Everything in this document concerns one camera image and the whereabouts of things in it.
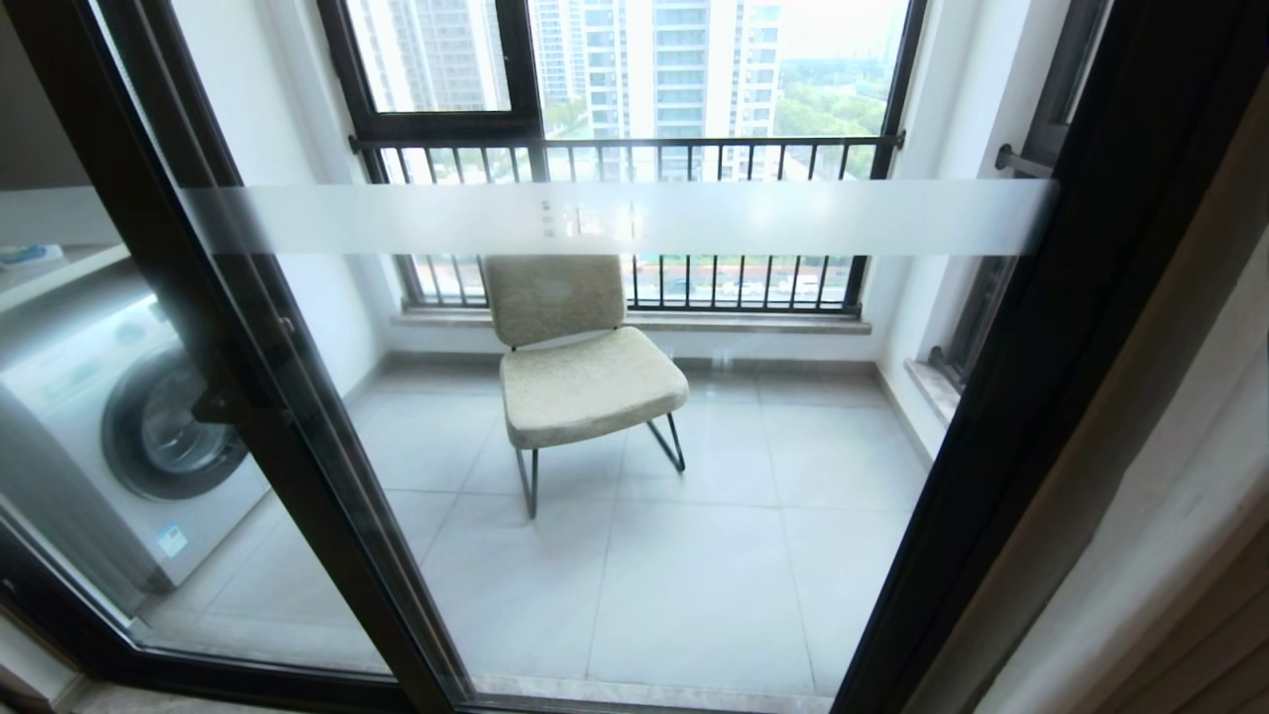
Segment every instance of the chair backrest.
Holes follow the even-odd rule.
[[[626,318],[617,255],[486,255],[485,293],[494,331],[520,346]]]

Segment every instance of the shelf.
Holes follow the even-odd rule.
[[[0,270],[0,312],[128,256],[126,245],[63,245],[62,257],[15,270]]]

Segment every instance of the door frame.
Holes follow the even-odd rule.
[[[402,544],[391,512],[381,512],[386,505],[373,495],[359,497],[358,506],[385,529],[378,540],[368,538],[349,512],[350,495],[334,486],[339,479],[364,483],[364,454],[355,436],[348,441],[346,416],[288,303],[275,261],[213,261],[165,172],[193,181],[185,186],[237,185],[227,151],[208,148],[218,131],[206,98],[199,100],[179,72],[165,77],[157,71],[179,67],[179,52],[159,51],[152,65],[129,65],[135,84],[154,82],[145,85],[147,96],[168,85],[162,100],[147,107],[152,124],[171,131],[162,146],[165,167],[122,77],[103,60],[109,49],[89,3],[5,4],[107,211],[195,364],[236,405],[230,419],[406,685],[136,648],[9,534],[0,534],[0,573],[14,587],[0,590],[0,602],[90,675],[129,686],[321,711],[472,709],[447,699],[443,673],[411,634],[440,633],[420,630],[429,624],[425,590],[421,601],[410,590],[416,583],[398,562]],[[145,14],[162,4],[119,5]],[[910,696],[1109,369],[1265,68],[1264,8],[1213,0],[1206,13],[1193,14],[1170,5],[1176,4],[1118,0],[1112,10],[1055,169],[1062,185],[1055,214],[1004,297],[835,713],[897,711]],[[155,74],[146,75],[147,66]],[[284,328],[280,317],[297,331]],[[299,368],[291,383],[278,373],[279,354]],[[975,439],[983,432],[992,439]],[[325,439],[317,444],[312,435]],[[336,458],[354,465],[335,473]],[[402,619],[402,602],[424,611],[424,623]],[[480,704],[641,709],[549,700]]]

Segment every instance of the window sill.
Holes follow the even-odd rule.
[[[905,360],[904,369],[912,378],[912,382],[916,383],[916,389],[920,391],[921,397],[929,403],[930,410],[934,411],[934,416],[939,419],[939,422],[944,427],[952,424],[952,416],[956,415],[956,408],[961,405],[961,393],[952,387],[952,383],[943,377],[943,373],[926,363],[912,360]]]
[[[395,315],[393,325],[491,327],[489,309],[431,308]],[[647,331],[784,332],[869,335],[872,325],[831,315],[755,315],[726,312],[626,312],[626,323]]]

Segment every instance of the washing machine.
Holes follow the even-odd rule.
[[[143,283],[55,302],[6,330],[3,507],[137,613],[179,587],[268,483],[232,427],[193,419],[206,384]]]

